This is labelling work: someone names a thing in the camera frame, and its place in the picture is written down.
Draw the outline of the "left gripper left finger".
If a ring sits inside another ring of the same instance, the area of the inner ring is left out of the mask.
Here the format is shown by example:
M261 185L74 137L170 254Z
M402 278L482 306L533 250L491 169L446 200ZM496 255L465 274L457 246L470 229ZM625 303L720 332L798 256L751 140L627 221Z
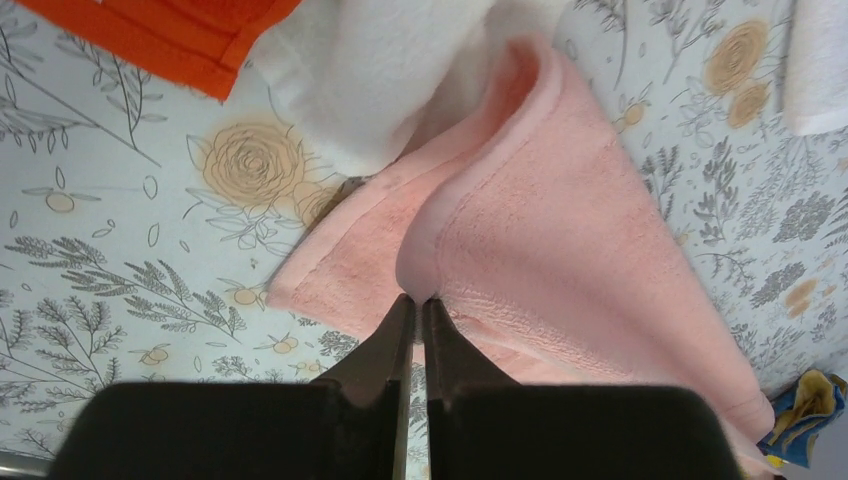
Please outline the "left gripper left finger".
M401 479L415 305L306 383L119 383L86 405L51 479Z

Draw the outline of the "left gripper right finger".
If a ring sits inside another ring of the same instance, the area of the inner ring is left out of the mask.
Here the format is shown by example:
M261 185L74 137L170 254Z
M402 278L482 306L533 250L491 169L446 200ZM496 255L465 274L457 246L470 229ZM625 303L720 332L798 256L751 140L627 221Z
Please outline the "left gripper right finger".
M435 479L738 479L710 407L673 386L522 385L422 308Z

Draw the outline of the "pink towel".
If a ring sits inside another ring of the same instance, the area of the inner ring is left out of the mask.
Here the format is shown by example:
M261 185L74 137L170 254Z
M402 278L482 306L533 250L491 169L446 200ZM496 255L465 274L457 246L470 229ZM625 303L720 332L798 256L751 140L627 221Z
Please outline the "pink towel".
M577 67L510 40L479 107L355 190L270 283L274 307L371 335L440 299L524 383L673 384L718 414L743 471L774 413Z

